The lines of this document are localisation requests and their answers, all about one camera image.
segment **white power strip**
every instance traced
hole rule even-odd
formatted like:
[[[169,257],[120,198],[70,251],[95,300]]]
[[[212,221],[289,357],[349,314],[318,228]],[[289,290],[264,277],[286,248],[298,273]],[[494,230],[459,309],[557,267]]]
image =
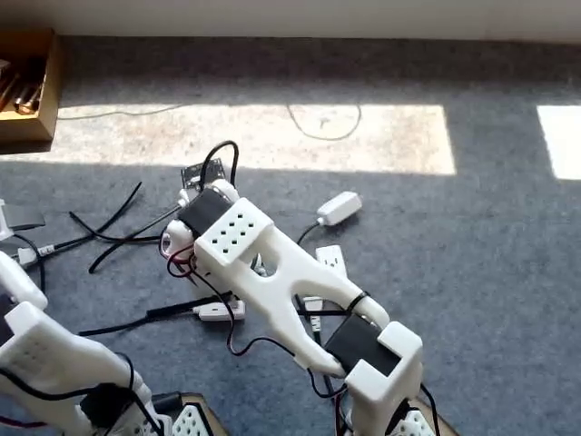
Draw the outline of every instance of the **white power strip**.
[[[409,411],[389,436],[434,436],[434,431],[421,411]]]
[[[171,419],[167,416],[160,415],[159,418],[164,419],[164,426],[171,424]],[[130,431],[125,431],[123,436],[152,436],[155,431],[149,422],[145,421],[139,427],[135,427]],[[187,405],[182,409],[182,413],[177,417],[172,426],[172,436],[211,436],[212,429],[206,426],[206,420],[201,416],[200,411],[196,406]]]
[[[315,250],[317,260],[323,265],[329,266],[337,274],[347,277],[347,267],[343,258],[343,251],[340,245],[329,245]]]
[[[345,259],[340,245],[329,245],[328,247],[320,247],[315,250],[317,260],[323,265],[335,271],[335,273],[347,277],[347,267],[345,266]],[[323,310],[323,300],[320,297],[304,297],[305,309],[307,311],[316,312]],[[310,327],[313,332],[320,332],[320,316],[310,317]]]

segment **white plug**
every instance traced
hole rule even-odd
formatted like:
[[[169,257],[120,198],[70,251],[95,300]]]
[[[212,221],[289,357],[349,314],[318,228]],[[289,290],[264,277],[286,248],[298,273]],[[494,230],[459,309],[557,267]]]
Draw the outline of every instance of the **white plug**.
[[[357,193],[345,191],[323,204],[317,211],[320,225],[335,225],[352,216],[363,204]]]
[[[54,253],[54,245],[46,245],[44,247],[40,247],[38,249],[41,257],[48,256],[49,254]],[[38,259],[36,259],[36,253],[32,248],[19,248],[18,249],[18,263],[23,268],[36,263]]]
[[[235,300],[228,303],[234,314],[234,320],[243,320],[246,316],[246,304],[242,300]],[[221,302],[211,302],[202,307],[194,307],[192,311],[197,314],[202,321],[229,321],[230,314],[226,306]]]
[[[305,309],[309,312],[318,312],[323,310],[323,299],[317,296],[303,297]],[[310,327],[314,332],[320,332],[320,316],[310,317]]]

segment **black cable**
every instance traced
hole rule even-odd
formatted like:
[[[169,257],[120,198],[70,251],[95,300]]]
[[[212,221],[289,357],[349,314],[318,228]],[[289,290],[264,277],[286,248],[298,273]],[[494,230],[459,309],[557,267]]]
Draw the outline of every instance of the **black cable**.
[[[230,296],[232,292],[225,292],[222,295],[224,297]],[[112,325],[110,327],[103,327],[100,329],[93,329],[93,330],[85,330],[82,332],[78,332],[77,334],[82,337],[89,337],[89,336],[97,336],[99,334],[107,334],[107,333],[115,333],[121,332],[123,330],[131,330],[137,327],[141,327],[142,325],[149,324],[152,322],[159,322],[169,320],[177,315],[183,314],[185,312],[190,311],[194,307],[203,306],[205,304],[209,304],[211,302],[219,302],[220,300],[218,297],[204,297],[198,300],[193,300],[191,302],[181,302],[179,304],[173,304],[171,306],[164,306],[159,307],[156,309],[150,309],[147,311],[145,316],[139,318],[138,320],[134,320],[131,322],[125,322],[123,324]]]
[[[39,400],[43,400],[43,401],[62,401],[62,400],[68,400],[68,399],[74,398],[74,397],[81,397],[84,395],[88,395],[94,389],[94,388],[84,388],[84,389],[79,389],[76,391],[70,391],[70,392],[65,392],[65,393],[46,393],[46,392],[38,391],[37,389],[33,388],[32,386],[29,386],[28,384],[26,384],[25,381],[20,379],[17,375],[15,375],[14,373],[12,373],[9,370],[6,370],[4,368],[0,368],[0,375],[3,375],[4,377],[6,377],[6,379],[8,379],[10,382],[12,382],[12,384],[14,386],[16,386],[18,389],[20,389],[24,393],[27,393],[28,395],[32,395],[33,397],[35,397]]]
[[[36,255],[36,264],[38,265],[38,281],[39,281],[39,288],[43,293],[46,293],[46,268],[44,266],[44,259],[43,256],[40,254],[38,247],[35,243],[33,243],[30,239],[23,236],[22,234],[13,234],[14,238],[19,239],[23,243],[26,243],[31,250]]]
[[[131,203],[131,201],[133,200],[133,198],[135,197],[135,195],[137,194],[139,189],[142,187],[142,184],[143,184],[142,182],[139,182],[138,184],[135,185],[132,192],[129,194],[129,197],[127,197],[127,199],[123,202],[123,204],[119,207],[119,209],[117,209],[117,211],[113,215],[111,215],[111,218],[109,218],[105,222],[105,224],[103,224],[101,227],[99,227],[97,229],[97,232],[104,232],[105,230],[107,230],[126,212],[127,206],[129,206],[129,204]],[[74,247],[76,247],[82,243],[86,243],[87,241],[90,241],[92,239],[93,239],[93,236],[91,234],[88,234],[88,235],[82,236],[80,238],[72,239],[71,241],[65,241],[63,243],[56,243],[54,245],[54,249],[56,251],[61,251],[63,249],[67,249],[67,248],[74,248]]]
[[[439,432],[439,424],[438,424],[438,411],[436,411],[436,401],[434,400],[434,397],[432,397],[432,394],[429,393],[428,388],[426,387],[426,385],[424,383],[421,383],[419,385],[419,388],[426,394],[426,396],[428,397],[429,400],[429,407],[432,410],[432,420],[434,421],[434,431],[436,432],[436,436],[440,436],[440,432]]]
[[[234,149],[234,157],[232,158],[232,168],[230,171],[230,184],[236,187],[236,169],[238,168],[238,156],[240,155],[240,149],[234,141],[229,140],[219,143],[214,148],[212,148],[206,158],[203,160],[202,169],[200,170],[200,191],[203,190],[206,184],[206,174],[208,172],[208,165],[210,164],[210,160],[216,153],[218,153],[219,150],[229,145],[231,145],[231,147]]]
[[[141,229],[136,230],[135,232],[132,232],[132,233],[128,234],[127,236],[125,236],[118,243],[114,243],[111,247],[109,247],[107,250],[105,250],[104,252],[102,252],[101,255],[94,260],[93,264],[89,267],[89,273],[90,274],[94,274],[95,270],[101,264],[102,261],[104,261],[111,253],[115,252],[118,248],[122,247],[125,243],[127,243],[128,241],[131,241],[132,238],[134,238],[135,236],[137,236],[137,235],[145,232],[146,230],[151,229],[157,223],[165,220],[167,217],[173,215],[174,213],[176,213],[177,211],[179,211],[181,208],[182,207],[180,205],[177,205],[177,206],[173,207],[169,211],[167,211],[167,212],[163,213],[162,215],[160,215],[159,217],[155,218],[150,223],[146,224]]]
[[[311,224],[309,227],[307,227],[299,236],[299,239],[297,239],[297,245],[300,246],[300,244],[304,241],[304,239],[307,237],[307,235],[313,230],[316,229],[317,227],[319,227],[320,224],[319,223],[313,223]]]
[[[337,310],[324,310],[324,311],[307,311],[306,309],[302,311],[301,309],[297,309],[298,315],[307,315],[307,316],[345,316],[348,313],[345,312],[344,309],[337,309]]]
[[[87,338],[89,336],[97,336],[99,334],[115,333],[115,332],[121,332],[123,330],[135,329],[137,327],[141,327],[142,325],[145,325],[145,324],[150,323],[150,322],[155,322],[155,321],[159,321],[159,320],[157,320],[155,318],[150,318],[147,315],[145,315],[142,318],[140,318],[139,320],[126,322],[124,324],[112,325],[111,327],[103,327],[102,329],[85,330],[82,332],[78,332],[77,334],[79,336]]]
[[[131,362],[131,359],[126,354],[124,354],[122,352],[117,352],[117,354],[119,354],[121,357],[123,357],[127,361],[127,364],[129,365],[130,376],[129,376],[129,388],[128,389],[129,389],[131,395],[133,396],[133,401],[135,402],[135,404],[137,405],[139,410],[142,412],[145,419],[152,426],[152,430],[155,431],[155,434],[157,434],[158,436],[163,436],[163,427],[160,426],[159,422],[155,421],[153,416],[149,413],[149,411],[145,407],[145,404],[143,404],[142,399],[139,398],[139,395],[137,394],[137,392],[135,392],[133,390],[133,385],[135,382],[135,368],[133,367],[133,362]]]
[[[107,236],[106,234],[101,233],[99,230],[95,230],[94,228],[90,227],[85,221],[83,221],[79,216],[74,212],[69,212],[69,216],[83,227],[87,232],[89,232],[93,237],[103,239],[109,243],[119,243],[125,242],[124,238],[115,238],[112,236]],[[131,241],[127,241],[127,243],[150,243],[150,242],[159,242],[160,236],[145,236],[143,238],[132,238]]]
[[[317,388],[317,383],[315,383],[315,374],[313,374],[313,372],[310,370],[310,368],[307,368],[307,372],[309,373],[309,376],[310,376],[310,385],[312,386],[312,389],[315,391],[317,396],[322,398],[322,399],[334,398],[337,395],[340,395],[347,390],[347,385],[343,384],[336,391],[323,393],[323,392],[319,391],[319,389]]]

